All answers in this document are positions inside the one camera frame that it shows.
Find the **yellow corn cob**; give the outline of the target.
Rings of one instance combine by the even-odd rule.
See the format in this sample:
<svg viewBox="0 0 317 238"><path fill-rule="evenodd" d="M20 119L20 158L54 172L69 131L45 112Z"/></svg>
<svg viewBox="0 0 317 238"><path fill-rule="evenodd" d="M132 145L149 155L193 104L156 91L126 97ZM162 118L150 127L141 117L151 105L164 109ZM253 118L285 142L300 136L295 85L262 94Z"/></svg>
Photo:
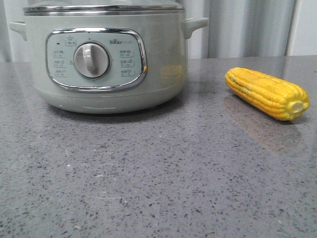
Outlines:
<svg viewBox="0 0 317 238"><path fill-rule="evenodd" d="M255 70L232 68L225 74L225 83L240 98L277 120L297 119L310 106L302 87Z"/></svg>

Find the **white pleated curtain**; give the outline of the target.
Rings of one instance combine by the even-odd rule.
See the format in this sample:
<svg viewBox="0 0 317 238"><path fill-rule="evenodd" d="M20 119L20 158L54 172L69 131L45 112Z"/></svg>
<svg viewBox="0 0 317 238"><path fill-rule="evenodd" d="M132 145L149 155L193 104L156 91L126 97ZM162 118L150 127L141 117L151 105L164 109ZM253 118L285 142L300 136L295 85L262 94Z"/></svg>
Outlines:
<svg viewBox="0 0 317 238"><path fill-rule="evenodd" d="M0 3L0 60L28 60L53 36L73 50L88 32L105 42L114 33L120 48L138 44L148 56L177 53L191 59L301 56L317 53L317 3L314 0L183 0L178 10L24 12L36 2Z"/></svg>

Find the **pale green electric cooking pot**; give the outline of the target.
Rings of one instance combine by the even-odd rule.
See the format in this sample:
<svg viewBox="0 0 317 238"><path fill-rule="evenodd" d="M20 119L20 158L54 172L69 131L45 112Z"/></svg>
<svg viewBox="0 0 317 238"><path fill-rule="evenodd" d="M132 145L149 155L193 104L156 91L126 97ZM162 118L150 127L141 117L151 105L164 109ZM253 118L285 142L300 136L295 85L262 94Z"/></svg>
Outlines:
<svg viewBox="0 0 317 238"><path fill-rule="evenodd" d="M28 43L34 86L71 112L138 111L175 97L187 76L187 40L207 18L174 3L56 1L9 24Z"/></svg>

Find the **glass pot lid with knob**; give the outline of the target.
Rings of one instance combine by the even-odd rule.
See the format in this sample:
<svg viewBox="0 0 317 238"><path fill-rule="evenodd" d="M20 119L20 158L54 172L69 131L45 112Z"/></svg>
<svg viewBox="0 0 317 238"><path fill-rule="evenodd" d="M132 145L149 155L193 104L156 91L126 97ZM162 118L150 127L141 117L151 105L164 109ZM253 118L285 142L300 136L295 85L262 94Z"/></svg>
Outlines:
<svg viewBox="0 0 317 238"><path fill-rule="evenodd" d="M178 10L173 0L40 0L23 8L24 12L75 12L114 10Z"/></svg>

